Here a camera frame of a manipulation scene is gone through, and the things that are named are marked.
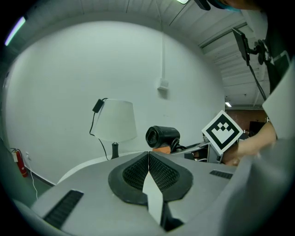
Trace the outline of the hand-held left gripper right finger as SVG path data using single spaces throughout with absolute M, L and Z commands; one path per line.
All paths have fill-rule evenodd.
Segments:
M 149 153 L 149 172 L 163 196 L 161 224 L 185 224 L 209 207 L 235 167 Z

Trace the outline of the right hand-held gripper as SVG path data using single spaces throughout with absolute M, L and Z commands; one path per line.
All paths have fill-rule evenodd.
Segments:
M 209 142 L 200 143 L 172 154 L 193 153 L 208 148 L 207 162 L 221 163 L 223 154 L 239 140 L 243 130 L 225 111 L 221 110 L 213 120 L 202 129 L 202 133 Z

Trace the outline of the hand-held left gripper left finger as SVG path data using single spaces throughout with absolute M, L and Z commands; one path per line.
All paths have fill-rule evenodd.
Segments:
M 152 218 L 146 206 L 123 202 L 109 187 L 108 176 L 117 166 L 146 152 L 86 166 L 45 192 L 33 204 L 32 211 L 45 218 L 70 191 L 83 196 L 66 219 L 65 233 L 161 233 L 162 228 Z

